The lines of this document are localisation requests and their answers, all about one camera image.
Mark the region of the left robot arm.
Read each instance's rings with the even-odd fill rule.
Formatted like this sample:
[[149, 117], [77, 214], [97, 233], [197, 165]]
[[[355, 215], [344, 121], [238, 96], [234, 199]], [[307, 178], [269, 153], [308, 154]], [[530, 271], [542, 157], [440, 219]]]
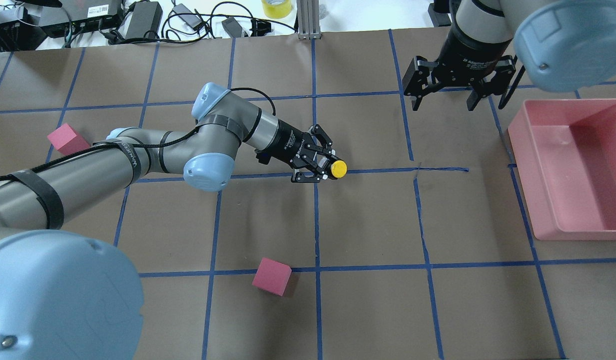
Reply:
[[142, 333], [142, 284], [120, 249], [63, 231], [146, 174], [181, 174], [222, 191], [242, 144], [275, 158], [294, 183], [340, 179], [346, 163], [318, 124], [301, 131], [209, 82], [187, 133], [125, 127], [84, 150], [0, 176], [0, 360], [131, 360]]

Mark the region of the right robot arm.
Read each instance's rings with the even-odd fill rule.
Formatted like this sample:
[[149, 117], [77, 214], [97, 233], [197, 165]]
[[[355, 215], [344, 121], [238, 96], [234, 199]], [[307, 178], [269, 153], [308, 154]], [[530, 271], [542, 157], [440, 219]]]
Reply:
[[524, 75], [546, 92], [573, 92], [616, 75], [616, 0], [436, 0], [450, 21], [435, 60], [414, 57], [402, 93], [417, 111], [424, 96], [470, 88], [472, 111], [500, 96], [504, 109]]

